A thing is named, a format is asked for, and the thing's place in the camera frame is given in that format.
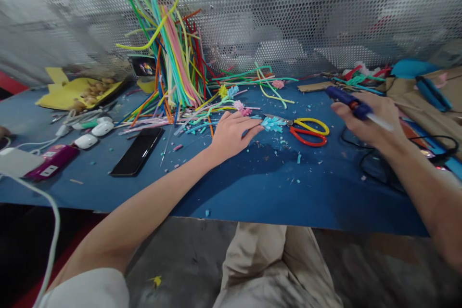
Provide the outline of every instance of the red and yellow scissors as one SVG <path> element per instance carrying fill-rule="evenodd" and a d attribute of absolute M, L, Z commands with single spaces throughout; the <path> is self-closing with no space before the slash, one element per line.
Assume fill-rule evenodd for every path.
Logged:
<path fill-rule="evenodd" d="M 291 134 L 294 135 L 297 140 L 299 140 L 300 142 L 302 142 L 303 144 L 305 144 L 307 146 L 310 146 L 310 147 L 322 147 L 323 145 L 325 145 L 327 143 L 326 136 L 329 135 L 330 130 L 327 127 L 327 125 L 325 125 L 323 122 L 321 122 L 318 119 L 314 119 L 314 118 L 298 118 L 298 119 L 294 119 L 294 120 L 288 120 L 288 119 L 284 119 L 284 118 L 281 118 L 281 117 L 276 116 L 276 115 L 273 116 L 273 115 L 265 114 L 264 116 L 267 116 L 268 118 L 279 118 L 280 120 L 284 121 L 285 124 L 290 127 Z M 316 130 L 315 128 L 312 128 L 311 126 L 305 124 L 304 122 L 316 123 L 316 124 L 320 125 L 324 129 L 324 131 Z M 294 124 L 298 124 L 298 125 L 304 127 L 307 130 L 294 128 L 294 126 L 293 126 Z M 304 140 L 303 138 L 301 138 L 301 136 L 298 133 L 303 133 L 303 134 L 319 137 L 322 140 L 322 142 L 319 142 L 319 143 L 308 142 L 307 140 Z"/>

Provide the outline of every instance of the black smartphone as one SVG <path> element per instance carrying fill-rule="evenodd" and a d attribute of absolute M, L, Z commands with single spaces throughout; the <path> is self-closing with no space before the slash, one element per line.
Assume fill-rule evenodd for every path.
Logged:
<path fill-rule="evenodd" d="M 128 148 L 124 156 L 119 160 L 117 165 L 109 174 L 113 177 L 136 176 L 143 168 L 143 165 L 164 132 L 165 131 L 161 128 L 148 128 L 141 130 L 130 148 Z"/>

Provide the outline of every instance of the metal mesh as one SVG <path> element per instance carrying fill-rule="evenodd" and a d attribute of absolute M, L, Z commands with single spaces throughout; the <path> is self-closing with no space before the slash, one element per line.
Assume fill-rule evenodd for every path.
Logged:
<path fill-rule="evenodd" d="M 171 5 L 173 0 L 159 0 Z M 269 64 L 277 74 L 427 59 L 462 36 L 462 0 L 181 0 L 202 29 L 215 70 Z M 48 81 L 43 67 L 99 63 L 133 73 L 127 51 L 142 45 L 126 0 L 0 0 L 0 68 L 28 85 Z"/>

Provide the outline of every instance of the person's right hand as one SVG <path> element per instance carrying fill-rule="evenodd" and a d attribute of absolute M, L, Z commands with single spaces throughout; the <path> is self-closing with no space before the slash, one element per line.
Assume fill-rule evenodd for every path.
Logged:
<path fill-rule="evenodd" d="M 355 118 L 353 112 L 344 103 L 333 103 L 331 108 L 345 121 L 346 127 L 355 136 L 374 146 L 383 154 L 409 144 L 399 121 L 398 109 L 392 99 L 371 93 L 353 93 L 352 95 L 368 103 L 377 117 L 393 126 L 392 131 L 387 131 L 371 120 L 362 121 Z"/>
<path fill-rule="evenodd" d="M 241 112 L 225 112 L 217 124 L 212 144 L 206 149 L 215 165 L 235 156 L 264 128 L 261 119 L 251 119 Z"/>

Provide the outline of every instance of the blue pipe cleaner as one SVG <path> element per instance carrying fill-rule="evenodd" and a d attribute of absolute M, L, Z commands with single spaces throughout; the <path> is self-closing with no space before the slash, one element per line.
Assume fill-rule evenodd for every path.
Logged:
<path fill-rule="evenodd" d="M 285 121 L 278 118 L 268 118 L 266 117 L 260 124 L 265 128 L 266 131 L 277 131 L 282 132 L 282 126 L 285 125 Z"/>
<path fill-rule="evenodd" d="M 233 97 L 238 93 L 239 91 L 239 87 L 238 86 L 234 86 L 234 87 L 231 87 L 228 89 L 228 97 L 230 100 L 233 99 Z"/>

